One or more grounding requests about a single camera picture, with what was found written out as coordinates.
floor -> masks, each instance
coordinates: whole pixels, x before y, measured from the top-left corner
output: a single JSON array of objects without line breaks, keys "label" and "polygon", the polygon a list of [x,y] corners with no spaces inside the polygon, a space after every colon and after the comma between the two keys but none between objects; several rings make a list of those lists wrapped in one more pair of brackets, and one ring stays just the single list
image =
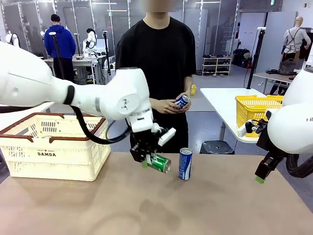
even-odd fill
[{"label": "floor", "polygon": [[[193,149],[194,153],[199,153],[201,144],[204,141],[217,140],[219,138],[219,130],[221,120],[218,115],[213,112],[212,107],[207,103],[203,97],[200,88],[207,87],[220,87],[220,88],[242,88],[244,87],[244,77],[247,70],[232,66],[231,75],[224,78],[217,77],[202,77],[195,76],[194,83],[197,85],[197,94],[192,97],[192,109],[187,113],[187,119],[189,123],[189,147]],[[246,77],[246,83],[248,81],[249,72]],[[263,86],[259,86],[262,81],[254,79],[252,81],[252,88],[259,91],[263,91]],[[51,107],[51,111],[54,113],[73,114],[73,111],[68,106],[54,105]],[[116,122],[109,131],[109,136],[116,137],[121,134],[126,128],[125,121]],[[230,131],[226,129],[225,141],[235,148],[236,154],[249,154],[249,155],[266,155],[266,151],[260,149],[255,144],[246,144],[236,142]],[[112,144],[111,149],[114,152],[128,152],[130,149],[129,138]],[[301,156],[301,161],[305,161],[309,156]],[[278,170],[288,180],[292,187],[297,191],[302,200],[313,212],[313,175],[305,179],[296,179],[291,177],[286,170],[284,163],[278,166]],[[0,183],[8,176],[8,172],[3,169],[0,171]]]}]

green can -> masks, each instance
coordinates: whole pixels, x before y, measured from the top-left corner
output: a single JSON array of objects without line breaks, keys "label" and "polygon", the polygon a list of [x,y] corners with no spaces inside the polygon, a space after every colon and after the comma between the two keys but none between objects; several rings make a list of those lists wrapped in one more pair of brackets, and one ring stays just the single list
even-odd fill
[{"label": "green can", "polygon": [[171,169],[171,160],[159,156],[158,154],[151,153],[146,155],[147,165],[155,170],[167,173]]}]

man in black t-shirt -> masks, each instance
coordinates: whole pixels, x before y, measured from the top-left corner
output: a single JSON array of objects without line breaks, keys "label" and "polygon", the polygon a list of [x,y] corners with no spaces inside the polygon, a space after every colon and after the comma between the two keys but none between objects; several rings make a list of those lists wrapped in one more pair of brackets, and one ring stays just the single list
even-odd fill
[{"label": "man in black t-shirt", "polygon": [[146,17],[128,30],[117,45],[116,68],[138,67],[145,73],[154,119],[176,135],[161,149],[179,153],[188,147],[186,111],[175,104],[190,96],[196,73],[195,37],[188,26],[168,15],[173,0],[145,0]]}]

soda can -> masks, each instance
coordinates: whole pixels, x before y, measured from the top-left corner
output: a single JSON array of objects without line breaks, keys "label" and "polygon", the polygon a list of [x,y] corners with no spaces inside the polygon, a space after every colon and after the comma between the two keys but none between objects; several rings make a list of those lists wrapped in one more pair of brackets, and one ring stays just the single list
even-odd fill
[{"label": "soda can", "polygon": [[186,94],[182,95],[175,104],[178,104],[180,107],[186,106],[190,102],[190,97]]},{"label": "soda can", "polygon": [[192,149],[182,148],[179,156],[179,178],[189,180],[191,173]]},{"label": "soda can", "polygon": [[155,170],[161,171],[163,173],[167,173],[171,169],[171,160],[159,156],[158,154],[151,153],[150,155],[147,154],[146,161],[148,167],[151,167]]}]

cream crate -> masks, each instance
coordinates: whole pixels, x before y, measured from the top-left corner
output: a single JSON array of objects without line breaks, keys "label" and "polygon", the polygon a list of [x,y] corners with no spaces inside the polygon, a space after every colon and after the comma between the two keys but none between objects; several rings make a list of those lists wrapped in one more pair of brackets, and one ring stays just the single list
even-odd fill
[{"label": "cream crate", "polygon": [[[84,115],[88,129],[104,139],[108,121]],[[0,132],[0,148],[12,177],[94,181],[109,145],[89,140],[76,116],[34,113]]]}]

